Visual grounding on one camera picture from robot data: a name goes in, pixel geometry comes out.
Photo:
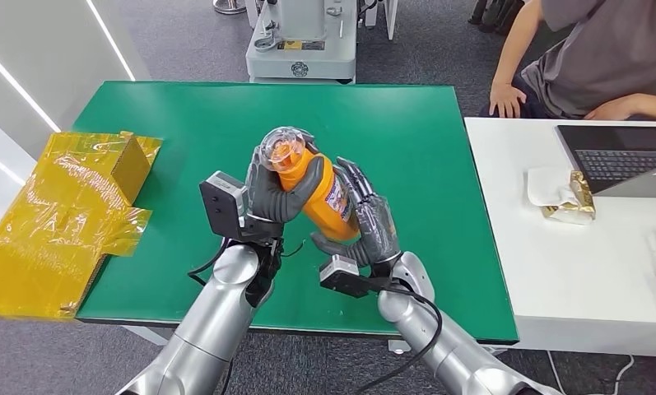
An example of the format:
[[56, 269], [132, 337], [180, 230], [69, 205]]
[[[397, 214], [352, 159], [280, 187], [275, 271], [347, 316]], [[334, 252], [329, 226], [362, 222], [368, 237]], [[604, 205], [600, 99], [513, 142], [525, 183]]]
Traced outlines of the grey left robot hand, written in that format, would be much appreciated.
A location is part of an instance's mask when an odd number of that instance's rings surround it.
[[305, 175], [291, 189], [285, 190], [281, 185], [279, 173], [268, 169], [261, 161], [262, 147], [253, 150], [245, 184], [249, 188], [250, 213], [256, 217], [276, 223], [293, 220], [303, 209], [321, 184], [324, 173], [324, 157], [314, 144], [314, 136], [303, 129], [279, 127], [280, 131], [299, 133], [304, 148], [315, 154], [307, 164]]

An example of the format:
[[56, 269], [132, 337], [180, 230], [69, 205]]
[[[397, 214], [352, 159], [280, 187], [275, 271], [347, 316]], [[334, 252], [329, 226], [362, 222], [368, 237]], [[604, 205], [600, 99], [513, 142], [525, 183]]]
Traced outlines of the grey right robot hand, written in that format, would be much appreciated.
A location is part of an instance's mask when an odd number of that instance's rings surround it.
[[311, 234], [314, 245], [328, 255], [350, 258], [360, 267], [397, 259], [402, 251], [387, 199], [375, 191], [357, 163], [339, 156], [333, 169], [349, 193], [360, 237], [351, 244], [340, 244], [314, 232]]

